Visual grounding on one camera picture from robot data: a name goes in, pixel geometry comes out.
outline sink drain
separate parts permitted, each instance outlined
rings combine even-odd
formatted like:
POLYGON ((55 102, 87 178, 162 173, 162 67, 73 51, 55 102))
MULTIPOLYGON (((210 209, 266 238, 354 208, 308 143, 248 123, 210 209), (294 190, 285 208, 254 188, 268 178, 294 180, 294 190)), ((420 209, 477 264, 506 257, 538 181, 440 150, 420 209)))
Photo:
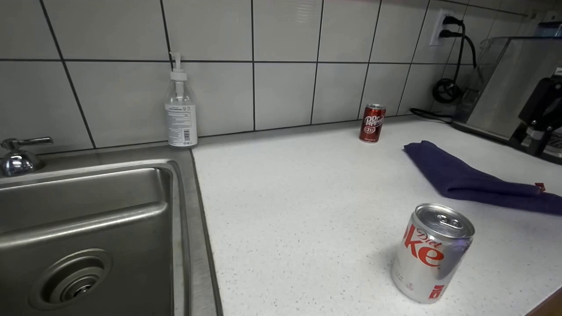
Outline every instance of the sink drain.
POLYGON ((110 273, 110 255, 85 250, 55 262, 32 290, 32 306, 53 310, 92 294, 110 273))

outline red soda can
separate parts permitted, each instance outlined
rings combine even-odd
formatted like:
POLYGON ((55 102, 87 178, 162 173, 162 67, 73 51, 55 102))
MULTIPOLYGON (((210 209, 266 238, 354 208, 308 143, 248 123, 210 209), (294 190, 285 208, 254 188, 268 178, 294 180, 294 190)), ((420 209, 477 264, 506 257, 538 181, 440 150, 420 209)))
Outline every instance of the red soda can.
POLYGON ((382 138, 385 115, 385 108, 380 104, 370 104, 366 108, 364 125, 359 139, 364 143, 378 143, 382 138))

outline wall tile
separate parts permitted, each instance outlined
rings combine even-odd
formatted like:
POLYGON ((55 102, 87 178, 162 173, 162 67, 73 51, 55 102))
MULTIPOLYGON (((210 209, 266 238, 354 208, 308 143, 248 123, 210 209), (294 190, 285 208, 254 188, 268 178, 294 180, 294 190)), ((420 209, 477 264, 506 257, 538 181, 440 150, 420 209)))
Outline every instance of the wall tile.
POLYGON ((531 0, 471 0, 470 4, 508 13, 529 13, 531 8, 531 0))
POLYGON ((257 129, 312 123, 315 64, 257 66, 257 129))
POLYGON ((436 18, 442 9, 452 13, 457 18, 463 18, 466 6, 449 4, 440 0, 431 2, 424 27, 422 27, 420 43, 415 53, 417 64, 447 64, 447 60, 450 59, 450 53, 456 43, 454 39, 442 39, 440 44, 431 44, 434 27, 436 27, 436 18))
MULTIPOLYGON (((466 23, 466 29, 468 29, 468 36, 475 43, 477 57, 480 57, 482 44, 484 44, 485 39, 489 39, 492 25, 494 25, 496 20, 498 20, 498 13, 496 11, 468 8, 468 11, 464 15, 464 23, 466 23)), ((459 50, 461 50, 461 41, 456 41, 452 55, 450 55, 450 64, 457 64, 459 50)), ((473 53, 471 53, 471 48, 470 48, 468 43, 466 43, 466 48, 464 48, 463 62, 464 64, 471 64, 473 62, 473 53)))
POLYGON ((522 32, 526 18, 498 13, 489 37, 517 37, 522 32))
POLYGON ((317 62, 322 0, 255 0, 255 59, 317 62))
POLYGON ((370 62, 380 0, 326 0, 320 60, 370 62))
POLYGON ((189 60, 252 60, 250 0, 166 0, 173 51, 189 60))
POLYGON ((0 62, 0 139, 53 138, 36 153, 92 148, 60 62, 0 62))
POLYGON ((561 0, 505 0, 506 8, 519 8, 522 15, 561 11, 561 0))
POLYGON ((168 139, 168 64, 69 64, 97 146, 168 139))
POLYGON ((410 108, 431 109, 433 87, 442 76, 443 66, 412 66, 399 115, 410 115, 410 108))
MULTIPOLYGON (((69 64, 96 143, 104 146, 168 139, 168 64, 69 64)), ((187 64, 199 136, 252 130, 252 67, 187 64)))
POLYGON ((373 62, 412 62, 427 0, 385 0, 377 30, 373 62))
POLYGON ((66 59, 168 60, 157 0, 46 0, 66 59))
POLYGON ((368 66, 319 66, 313 123, 355 120, 362 102, 368 66))
POLYGON ((250 64, 187 64, 199 136, 254 130, 250 64))
POLYGON ((371 66, 368 87, 364 94, 362 111, 364 116, 368 104, 382 104, 387 108, 387 116, 396 116, 401 106, 410 66, 371 66))
POLYGON ((0 59, 59 59, 48 22, 36 0, 0 2, 0 59))

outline purple cloth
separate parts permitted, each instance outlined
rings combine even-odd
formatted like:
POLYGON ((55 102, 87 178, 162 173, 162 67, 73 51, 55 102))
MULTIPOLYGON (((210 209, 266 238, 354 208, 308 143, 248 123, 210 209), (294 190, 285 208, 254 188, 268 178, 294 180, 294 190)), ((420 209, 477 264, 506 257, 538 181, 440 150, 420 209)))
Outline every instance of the purple cloth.
POLYGON ((506 183, 480 173, 433 143, 412 143, 405 146, 405 153, 443 197, 562 215, 561 197, 542 194, 542 190, 533 185, 506 183))

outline pump dispenser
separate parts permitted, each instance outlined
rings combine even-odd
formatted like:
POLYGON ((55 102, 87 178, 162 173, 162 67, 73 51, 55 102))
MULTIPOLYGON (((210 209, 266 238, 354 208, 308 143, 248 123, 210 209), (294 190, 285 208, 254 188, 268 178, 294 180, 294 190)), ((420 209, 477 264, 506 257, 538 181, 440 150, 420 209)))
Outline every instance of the pump dispenser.
POLYGON ((176 55, 171 80, 171 102, 166 106, 169 115, 169 145, 173 148, 194 148, 197 146, 197 109, 187 90, 189 74, 182 67, 182 55, 176 55))

